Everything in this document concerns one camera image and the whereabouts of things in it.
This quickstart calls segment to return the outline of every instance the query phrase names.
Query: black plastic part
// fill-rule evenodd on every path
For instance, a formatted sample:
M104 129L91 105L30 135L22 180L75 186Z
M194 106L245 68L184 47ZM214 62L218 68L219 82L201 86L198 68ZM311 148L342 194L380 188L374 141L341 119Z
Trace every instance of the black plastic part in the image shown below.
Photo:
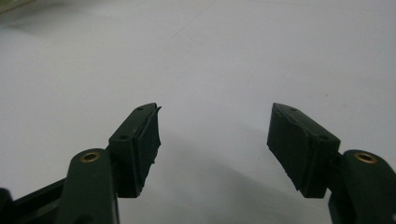
M296 108L274 104L267 145L305 198L323 198L340 140Z
M396 223L396 174L380 157L349 150L340 162L355 224Z
M70 162L55 224L119 223L108 152L89 149Z
M14 223L14 203L7 189L0 189L0 223Z
M355 223L356 213L351 202L338 200L334 193L329 200L329 211L332 217L332 224L352 224Z
M108 140L120 198L136 198L161 144L156 104L135 109Z
M14 204L17 223L53 223L63 187L64 179L16 200Z

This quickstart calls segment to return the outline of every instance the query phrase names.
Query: small hole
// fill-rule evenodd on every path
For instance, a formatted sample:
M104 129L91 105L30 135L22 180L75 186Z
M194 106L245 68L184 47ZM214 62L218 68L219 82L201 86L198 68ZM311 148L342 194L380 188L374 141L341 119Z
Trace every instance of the small hole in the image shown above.
M120 136L120 139L121 139L121 140L126 140L126 139L128 139L128 138L129 138L128 135L121 135L121 136Z
M376 163L378 162L378 160L376 159L376 157L367 154L367 153L363 153L363 152L357 152L355 153L355 157L360 160L360 161L364 161L366 163Z
M91 160L93 160L93 159L95 159L96 158L96 155L95 154L88 154L88 155L86 155L85 157L84 157L84 160L86 160L86 161L91 161Z
M319 138L323 140L329 140L329 137L323 134L319 135Z
M83 155L80 160L82 162L91 162L91 161L96 161L99 159L100 154L98 152L88 152L85 155Z

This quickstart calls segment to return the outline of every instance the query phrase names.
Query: white background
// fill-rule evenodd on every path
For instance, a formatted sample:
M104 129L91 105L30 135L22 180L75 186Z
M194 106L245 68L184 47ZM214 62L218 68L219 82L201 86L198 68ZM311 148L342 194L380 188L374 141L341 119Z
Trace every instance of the white background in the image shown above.
M0 25L0 186L14 199L106 147L131 111L160 111L160 147L121 223L331 223L266 135L299 108L396 167L393 0L70 0Z

